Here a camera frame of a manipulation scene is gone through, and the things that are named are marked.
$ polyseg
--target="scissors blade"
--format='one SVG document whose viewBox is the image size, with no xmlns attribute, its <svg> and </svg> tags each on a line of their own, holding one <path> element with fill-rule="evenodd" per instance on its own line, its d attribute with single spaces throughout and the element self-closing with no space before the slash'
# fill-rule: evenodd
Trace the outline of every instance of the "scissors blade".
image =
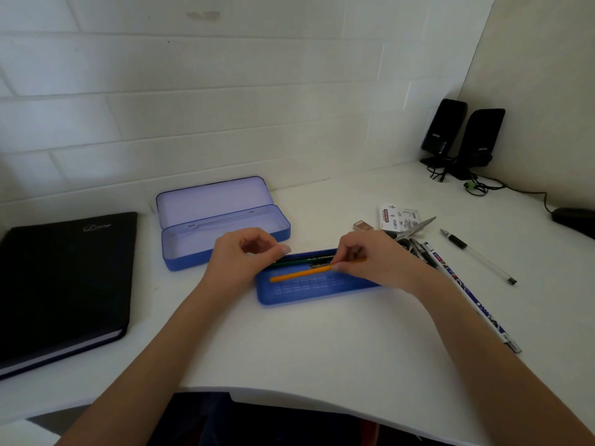
<svg viewBox="0 0 595 446">
<path fill-rule="evenodd" d="M 435 220 L 436 216 L 431 217 L 430 219 L 424 221 L 424 222 L 420 222 L 419 224 L 417 224 L 414 227 L 411 227 L 410 229 L 408 229 L 406 232 L 403 233 L 403 236 L 401 236 L 402 238 L 409 238 L 412 234 L 419 232 L 423 227 L 425 227 L 426 225 L 432 223 Z"/>
</svg>

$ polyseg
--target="orange pencil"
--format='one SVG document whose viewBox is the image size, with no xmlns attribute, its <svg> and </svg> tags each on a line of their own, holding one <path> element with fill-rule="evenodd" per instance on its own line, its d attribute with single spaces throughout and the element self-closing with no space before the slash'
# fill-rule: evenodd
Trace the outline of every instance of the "orange pencil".
<svg viewBox="0 0 595 446">
<path fill-rule="evenodd" d="M 360 263 L 362 261 L 365 261 L 365 260 L 353 260 L 353 263 Z M 293 272 L 293 273 L 288 273 L 286 275 L 279 275 L 278 277 L 271 277 L 270 281 L 271 281 L 271 283 L 285 282 L 285 280 L 289 280 L 289 279 L 292 279 L 295 277 L 305 277 L 306 275 L 312 275 L 315 273 L 328 272 L 332 268 L 333 267 L 329 265 L 329 266 L 322 266 L 320 268 L 314 268 L 314 269 L 309 269 L 309 270 L 301 270 L 300 272 Z"/>
</svg>

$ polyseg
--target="black device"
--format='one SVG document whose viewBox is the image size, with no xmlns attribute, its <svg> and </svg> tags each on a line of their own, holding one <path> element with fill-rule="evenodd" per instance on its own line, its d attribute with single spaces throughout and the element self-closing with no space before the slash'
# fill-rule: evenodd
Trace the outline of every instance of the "black device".
<svg viewBox="0 0 595 446">
<path fill-rule="evenodd" d="M 583 208 L 557 208 L 552 220 L 595 239 L 595 210 Z"/>
<path fill-rule="evenodd" d="M 137 213 L 16 227 L 0 243 L 0 379 L 120 339 Z"/>
<path fill-rule="evenodd" d="M 469 168 L 485 167 L 492 159 L 492 151 L 500 133 L 506 110 L 478 109 L 467 121 L 461 149 L 448 172 L 459 180 L 471 179 Z"/>
<path fill-rule="evenodd" d="M 444 167 L 450 162 L 447 155 L 459 134 L 459 130 L 467 116 L 467 104 L 458 100 L 445 98 L 426 133 L 421 149 L 432 153 L 434 156 L 423 158 L 421 163 L 432 168 Z"/>
</svg>

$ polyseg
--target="forearm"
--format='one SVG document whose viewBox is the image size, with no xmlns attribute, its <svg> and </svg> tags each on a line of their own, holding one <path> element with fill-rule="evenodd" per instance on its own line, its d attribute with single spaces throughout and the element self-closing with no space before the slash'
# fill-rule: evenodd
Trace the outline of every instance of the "forearm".
<svg viewBox="0 0 595 446">
<path fill-rule="evenodd" d="M 592 445 L 595 437 L 433 269 L 416 296 L 496 445 Z"/>
<path fill-rule="evenodd" d="M 212 292 L 182 302 L 143 352 L 91 405 L 57 446 L 145 445 L 205 331 L 225 303 Z"/>
</svg>

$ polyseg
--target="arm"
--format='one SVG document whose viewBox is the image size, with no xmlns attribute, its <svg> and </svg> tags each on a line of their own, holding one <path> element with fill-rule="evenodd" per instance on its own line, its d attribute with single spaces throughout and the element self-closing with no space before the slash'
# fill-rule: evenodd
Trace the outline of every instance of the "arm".
<svg viewBox="0 0 595 446">
<path fill-rule="evenodd" d="M 365 262 L 346 260 L 366 257 Z M 381 231 L 341 238 L 335 269 L 391 288 L 423 304 L 496 445 L 594 445 L 595 436 L 499 341 L 457 287 Z"/>
<path fill-rule="evenodd" d="M 56 446 L 145 445 L 178 389 L 200 338 L 219 314 L 249 288 L 258 272 L 288 252 L 288 246 L 277 244 L 259 228 L 219 238 L 198 286 Z"/>
</svg>

